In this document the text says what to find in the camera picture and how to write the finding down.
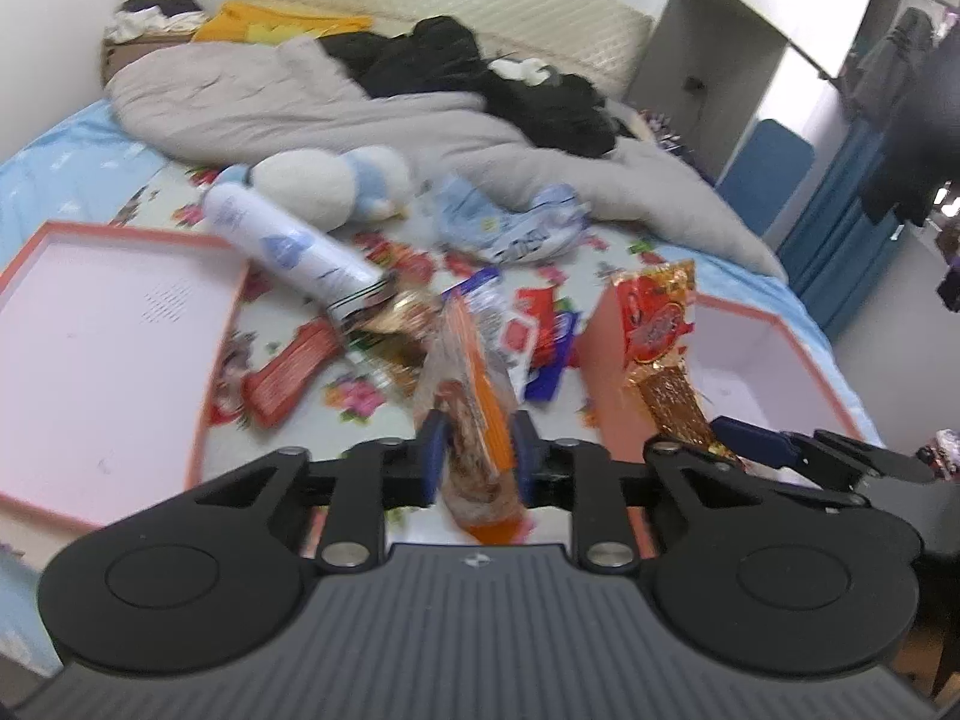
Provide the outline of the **grey quilt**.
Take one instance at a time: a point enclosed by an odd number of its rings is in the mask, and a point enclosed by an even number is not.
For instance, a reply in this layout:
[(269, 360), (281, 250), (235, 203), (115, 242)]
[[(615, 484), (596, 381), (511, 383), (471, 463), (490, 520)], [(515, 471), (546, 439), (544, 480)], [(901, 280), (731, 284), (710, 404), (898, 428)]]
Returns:
[(654, 236), (782, 280), (778, 257), (704, 180), (649, 143), (620, 138), (605, 158), (540, 148), (487, 114), (472, 93), (371, 98), (309, 37), (279, 46), (190, 43), (158, 49), (106, 86), (135, 140), (192, 164), (258, 163), (288, 149), (397, 149), (421, 177), (449, 172), (508, 210), (568, 184), (597, 221)]

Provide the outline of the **yellow pillow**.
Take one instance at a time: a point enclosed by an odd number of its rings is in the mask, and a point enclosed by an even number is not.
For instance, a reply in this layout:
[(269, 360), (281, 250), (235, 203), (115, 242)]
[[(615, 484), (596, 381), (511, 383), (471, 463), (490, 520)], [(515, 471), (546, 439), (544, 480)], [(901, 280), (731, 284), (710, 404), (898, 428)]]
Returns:
[(195, 31), (194, 43), (241, 43), (276, 46), (299, 36), (327, 37), (370, 31), (368, 15), (325, 15), (302, 8), (266, 7), (245, 0), (226, 0), (210, 20)]

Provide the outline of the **blue chair back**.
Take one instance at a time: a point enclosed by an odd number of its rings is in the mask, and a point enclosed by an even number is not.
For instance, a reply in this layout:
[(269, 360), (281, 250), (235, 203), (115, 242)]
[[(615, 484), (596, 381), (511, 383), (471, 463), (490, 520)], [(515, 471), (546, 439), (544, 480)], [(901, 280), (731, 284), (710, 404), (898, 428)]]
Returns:
[(815, 149), (775, 119), (755, 124), (716, 185), (716, 192), (757, 236), (776, 216), (811, 171)]

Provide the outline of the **blue curtain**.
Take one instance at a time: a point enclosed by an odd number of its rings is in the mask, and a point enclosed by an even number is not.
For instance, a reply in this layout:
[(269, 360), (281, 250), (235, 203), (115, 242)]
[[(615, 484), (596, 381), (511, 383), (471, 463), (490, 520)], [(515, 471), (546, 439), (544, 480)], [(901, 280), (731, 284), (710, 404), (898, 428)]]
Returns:
[(901, 224), (871, 223), (859, 190), (882, 161), (884, 135), (856, 119), (799, 220), (779, 246), (789, 284), (823, 335), (836, 341), (900, 249)]

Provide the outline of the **white blue plush toy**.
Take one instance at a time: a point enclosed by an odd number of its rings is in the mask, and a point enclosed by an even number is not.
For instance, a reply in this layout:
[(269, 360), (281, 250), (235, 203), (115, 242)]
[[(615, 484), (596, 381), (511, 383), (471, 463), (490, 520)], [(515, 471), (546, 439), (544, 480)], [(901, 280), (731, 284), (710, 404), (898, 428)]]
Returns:
[(256, 164), (235, 164), (217, 184), (235, 182), (320, 231), (348, 223), (382, 223), (404, 216), (415, 199), (415, 174), (397, 149), (374, 145), (332, 153), (301, 148)]

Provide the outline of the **floral bed sheet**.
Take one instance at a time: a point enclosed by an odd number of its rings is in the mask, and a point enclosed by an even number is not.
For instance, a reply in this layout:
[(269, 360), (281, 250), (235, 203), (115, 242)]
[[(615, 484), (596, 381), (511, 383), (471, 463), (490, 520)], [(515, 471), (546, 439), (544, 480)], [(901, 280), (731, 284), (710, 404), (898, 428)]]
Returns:
[[(50, 220), (197, 232), (200, 200), (213, 176), (210, 167), (163, 160), (122, 137), (107, 106), (92, 104), (3, 163), (2, 241), (20, 242)], [(558, 309), (589, 317), (613, 273), (686, 259), (697, 264), (702, 293), (771, 317), (789, 367), (810, 383), (830, 385), (839, 403), (833, 413), (840, 431), (878, 442), (875, 424), (841, 374), (827, 337), (796, 294), (775, 278), (666, 244), (631, 224), (594, 224), (578, 249), (559, 259), (506, 266), (500, 286), (506, 296), (521, 288), (551, 289)], [(316, 312), (309, 299), (263, 271), (251, 271), (231, 330), (231, 364), (236, 369), (267, 364)], [(239, 401), (228, 398), (208, 420), (200, 476), (214, 478), (280, 445), (302, 445), (325, 460), (362, 440), (410, 434), (409, 411), (375, 378), (358, 362), (334, 362), (311, 383), (293, 414), (270, 431), (254, 426)], [(37, 582), (50, 558), (72, 538), (52, 523), (3, 512), (2, 656), (39, 678), (57, 673), (60, 660), (37, 611)]]

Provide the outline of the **black clothes pile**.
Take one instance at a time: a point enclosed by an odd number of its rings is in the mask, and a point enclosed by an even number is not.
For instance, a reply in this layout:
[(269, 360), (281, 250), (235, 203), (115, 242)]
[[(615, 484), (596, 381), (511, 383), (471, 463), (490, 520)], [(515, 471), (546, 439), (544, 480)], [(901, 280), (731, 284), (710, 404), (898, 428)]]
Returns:
[(402, 36), (345, 32), (319, 44), (371, 98), (472, 93), (487, 114), (540, 148), (603, 158), (617, 146), (619, 129), (589, 80), (542, 60), (487, 59), (473, 32), (452, 16), (418, 21)]

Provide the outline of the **red orange snack packet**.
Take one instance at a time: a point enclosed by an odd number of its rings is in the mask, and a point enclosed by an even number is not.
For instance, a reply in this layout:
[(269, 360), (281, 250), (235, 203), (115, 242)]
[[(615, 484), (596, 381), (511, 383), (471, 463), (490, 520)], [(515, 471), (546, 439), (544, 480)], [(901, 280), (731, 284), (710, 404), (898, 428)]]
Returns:
[(612, 286), (625, 342), (625, 392), (646, 410), (661, 436), (737, 465), (736, 454), (709, 426), (686, 366), (695, 330), (695, 262), (619, 273)]

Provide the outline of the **hanging clothes rack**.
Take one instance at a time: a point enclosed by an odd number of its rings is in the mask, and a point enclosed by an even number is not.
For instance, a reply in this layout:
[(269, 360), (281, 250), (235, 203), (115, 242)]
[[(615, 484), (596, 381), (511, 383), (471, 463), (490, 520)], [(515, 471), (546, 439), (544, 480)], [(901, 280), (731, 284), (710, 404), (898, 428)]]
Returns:
[(859, 189), (875, 226), (923, 226), (942, 187), (958, 187), (958, 32), (935, 39), (907, 8), (859, 64), (854, 109), (878, 126), (878, 163)]

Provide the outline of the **silver red snack packet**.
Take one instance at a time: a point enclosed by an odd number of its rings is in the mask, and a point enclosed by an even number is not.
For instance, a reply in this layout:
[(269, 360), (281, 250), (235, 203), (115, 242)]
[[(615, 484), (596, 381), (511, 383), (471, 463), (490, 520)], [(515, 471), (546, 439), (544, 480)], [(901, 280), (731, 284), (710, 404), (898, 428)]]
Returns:
[(512, 387), (522, 394), (532, 366), (539, 322), (511, 309), (496, 296), (470, 296), (469, 309), (483, 341), (500, 356)]

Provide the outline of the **red candy bar wrapper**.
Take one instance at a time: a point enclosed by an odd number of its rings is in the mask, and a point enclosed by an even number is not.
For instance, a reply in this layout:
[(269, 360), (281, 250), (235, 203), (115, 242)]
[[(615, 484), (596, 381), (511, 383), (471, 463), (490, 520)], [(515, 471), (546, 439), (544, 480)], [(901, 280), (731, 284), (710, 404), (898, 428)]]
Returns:
[(267, 366), (245, 376), (245, 411), (262, 429), (277, 427), (293, 413), (309, 383), (340, 355), (342, 343), (331, 322), (314, 319), (301, 325)]

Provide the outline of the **crumpled blue white bag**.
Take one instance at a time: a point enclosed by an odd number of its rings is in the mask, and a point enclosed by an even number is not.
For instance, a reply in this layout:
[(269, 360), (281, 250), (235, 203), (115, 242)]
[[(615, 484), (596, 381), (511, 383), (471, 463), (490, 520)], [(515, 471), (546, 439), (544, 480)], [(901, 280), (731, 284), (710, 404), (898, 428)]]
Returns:
[(568, 184), (547, 185), (529, 210), (500, 213), (478, 244), (477, 254), (493, 265), (530, 265), (573, 249), (589, 226), (589, 206)]

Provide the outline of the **orange jelly snack packet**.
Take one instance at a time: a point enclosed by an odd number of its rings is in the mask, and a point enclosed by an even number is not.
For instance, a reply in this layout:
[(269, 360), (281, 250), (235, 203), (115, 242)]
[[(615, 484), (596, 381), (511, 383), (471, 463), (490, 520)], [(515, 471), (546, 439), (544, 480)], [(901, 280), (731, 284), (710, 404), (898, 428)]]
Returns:
[(451, 294), (416, 384), (413, 416), (423, 424), (439, 411), (448, 420), (441, 499), (455, 525), (487, 546), (516, 543), (527, 527), (509, 430), (517, 410), (505, 361), (483, 338), (466, 298)]

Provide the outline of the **clothes on nightstand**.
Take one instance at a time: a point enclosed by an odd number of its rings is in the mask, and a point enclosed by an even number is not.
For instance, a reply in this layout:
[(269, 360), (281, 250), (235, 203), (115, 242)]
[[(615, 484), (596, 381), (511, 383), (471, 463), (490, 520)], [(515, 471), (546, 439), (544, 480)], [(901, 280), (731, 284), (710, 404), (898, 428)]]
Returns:
[(208, 21), (197, 0), (125, 0), (104, 28), (114, 44), (149, 36), (189, 36)]

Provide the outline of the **white spray can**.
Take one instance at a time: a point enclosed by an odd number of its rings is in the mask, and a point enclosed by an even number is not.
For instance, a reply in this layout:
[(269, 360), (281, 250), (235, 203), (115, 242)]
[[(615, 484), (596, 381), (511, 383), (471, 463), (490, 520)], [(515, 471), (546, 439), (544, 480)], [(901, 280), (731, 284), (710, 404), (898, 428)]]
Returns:
[(203, 195), (206, 227), (281, 281), (319, 302), (337, 323), (397, 293), (394, 275), (237, 182)]

